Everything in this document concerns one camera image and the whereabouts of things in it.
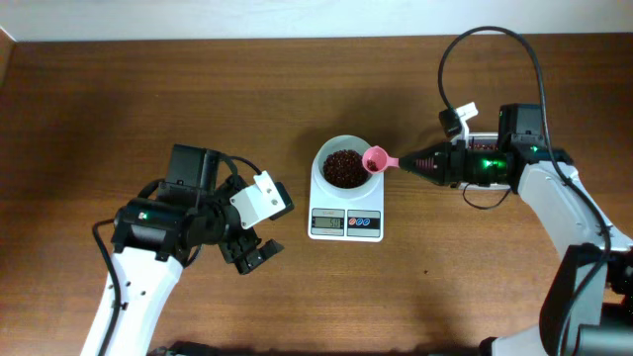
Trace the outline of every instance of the white wall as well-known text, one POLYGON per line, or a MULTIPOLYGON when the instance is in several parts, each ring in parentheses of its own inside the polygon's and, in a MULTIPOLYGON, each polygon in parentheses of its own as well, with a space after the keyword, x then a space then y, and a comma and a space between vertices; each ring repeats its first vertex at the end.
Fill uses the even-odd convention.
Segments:
POLYGON ((0 0, 19 41, 633 31, 631 0, 0 0))

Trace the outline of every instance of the pink spoon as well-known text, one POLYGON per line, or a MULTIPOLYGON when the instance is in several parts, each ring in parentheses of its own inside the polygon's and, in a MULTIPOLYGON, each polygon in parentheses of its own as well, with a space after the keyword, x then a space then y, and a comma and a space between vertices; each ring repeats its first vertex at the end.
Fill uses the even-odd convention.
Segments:
POLYGON ((397 158, 390 157, 387 151, 381 146, 373 146, 365 151, 363 154, 363 167, 372 174, 382 173, 387 170, 388 167, 400 168, 397 158), (375 164, 375 169, 370 169, 369 162, 372 161, 375 164))

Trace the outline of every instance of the brown wooden surface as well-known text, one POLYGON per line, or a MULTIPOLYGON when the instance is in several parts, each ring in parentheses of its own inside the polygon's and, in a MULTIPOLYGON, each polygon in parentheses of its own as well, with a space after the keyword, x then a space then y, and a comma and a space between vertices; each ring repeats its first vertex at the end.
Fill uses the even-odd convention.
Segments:
MULTIPOLYGON (((554 143, 633 233, 633 37, 529 39, 554 143)), ((394 155, 443 139, 436 70, 450 41, 17 44, 0 93, 0 349, 79 353, 106 277, 90 226, 163 176, 175 142, 252 159, 286 184, 296 209, 257 227, 286 250, 249 276, 206 248, 152 347, 426 350, 534 324, 559 262, 516 196, 480 212, 457 191, 393 171, 381 243, 306 233, 310 165, 327 139, 357 134, 394 155)), ((499 105, 537 100, 527 56, 504 37, 460 44, 445 84, 455 105, 477 102, 475 132, 497 129, 499 105)))
POLYGON ((13 40, 2 29, 0 29, 0 88, 4 82, 4 75, 11 59, 11 50, 13 49, 13 40))

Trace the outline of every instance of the digital scale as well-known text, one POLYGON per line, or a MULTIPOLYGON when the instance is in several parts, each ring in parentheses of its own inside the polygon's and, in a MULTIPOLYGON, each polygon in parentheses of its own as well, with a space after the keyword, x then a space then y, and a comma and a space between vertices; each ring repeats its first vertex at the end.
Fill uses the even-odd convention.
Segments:
POLYGON ((369 148, 362 138, 341 135, 326 142, 316 154, 310 183, 310 238, 362 242, 383 239, 384 174, 371 174, 363 185, 352 189, 335 187, 323 177, 323 164, 329 155, 342 149, 363 155, 369 148))

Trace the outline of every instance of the bowl of coffee beans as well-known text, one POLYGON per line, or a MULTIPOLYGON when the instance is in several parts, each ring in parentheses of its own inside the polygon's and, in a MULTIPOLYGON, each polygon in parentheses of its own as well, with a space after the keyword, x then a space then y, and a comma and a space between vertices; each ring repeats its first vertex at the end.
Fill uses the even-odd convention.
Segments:
POLYGON ((369 143, 353 135, 330 139, 318 152, 313 163, 314 179, 327 193, 337 198, 360 198, 371 192, 380 179, 363 167, 363 153, 369 143))

